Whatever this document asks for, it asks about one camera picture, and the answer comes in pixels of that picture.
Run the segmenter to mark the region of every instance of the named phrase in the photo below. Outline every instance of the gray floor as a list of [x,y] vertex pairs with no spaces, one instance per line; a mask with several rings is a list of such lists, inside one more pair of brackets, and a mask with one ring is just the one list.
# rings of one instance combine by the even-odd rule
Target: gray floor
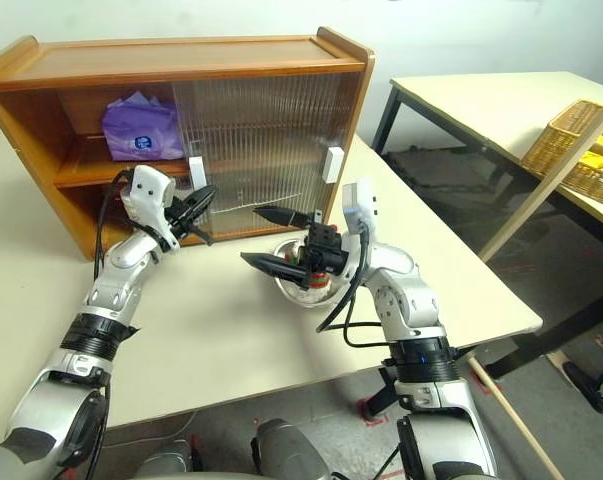
[[[505,211],[485,207],[495,195],[481,187],[491,167],[476,155],[418,151],[393,159],[421,185],[413,181],[415,191],[475,249],[494,232],[502,216],[516,207],[517,199]],[[466,188],[459,191],[449,184]],[[603,292],[603,246],[561,216],[529,222],[490,266],[544,318],[544,328]],[[494,321],[499,321],[498,312]],[[603,324],[564,349],[592,374],[603,369],[603,353],[594,342],[599,333]],[[478,355],[489,361],[513,348],[513,342],[505,339],[479,347]],[[461,365],[461,370],[467,376],[467,366]],[[470,383],[489,430],[500,477],[550,478],[494,398],[472,379]],[[500,385],[567,479],[603,479],[603,415],[595,413],[545,358],[507,375]],[[367,425],[360,418],[356,402],[381,386],[375,372],[363,372],[211,407],[194,416],[188,412],[115,429],[107,435],[110,446],[103,451],[97,478],[130,478],[155,448],[176,438],[171,436],[175,432],[180,438],[196,438],[210,469],[254,473],[249,441],[258,422],[274,417],[298,425],[331,468],[352,480],[371,478],[396,445],[394,424],[403,415],[395,405],[378,425]],[[395,460],[386,474],[384,478],[402,478],[400,462]]]

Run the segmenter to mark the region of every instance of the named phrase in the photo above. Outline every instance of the white table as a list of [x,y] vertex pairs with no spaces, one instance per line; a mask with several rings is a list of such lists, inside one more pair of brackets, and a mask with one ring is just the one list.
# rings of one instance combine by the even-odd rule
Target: white table
[[[454,346],[534,330],[520,301],[356,138],[343,175],[372,177],[379,236],[410,252],[441,298]],[[344,228],[340,198],[331,222]],[[115,360],[109,425],[317,382],[376,367],[383,348],[350,349],[338,332],[316,334],[327,310],[297,307],[239,252],[266,252],[300,233],[184,248],[147,282]],[[91,264],[0,136],[0,438],[20,396],[55,348],[91,284]],[[359,295],[353,321],[376,319]],[[379,339],[356,329],[356,340]]]
[[[392,79],[392,91],[372,148],[381,153],[400,105],[404,104],[505,168],[532,190],[535,177],[520,160],[545,126],[579,99],[603,104],[603,85],[568,72],[439,75]],[[603,242],[603,204],[559,186],[550,203]],[[603,322],[603,296],[561,324],[487,366],[500,377]]]

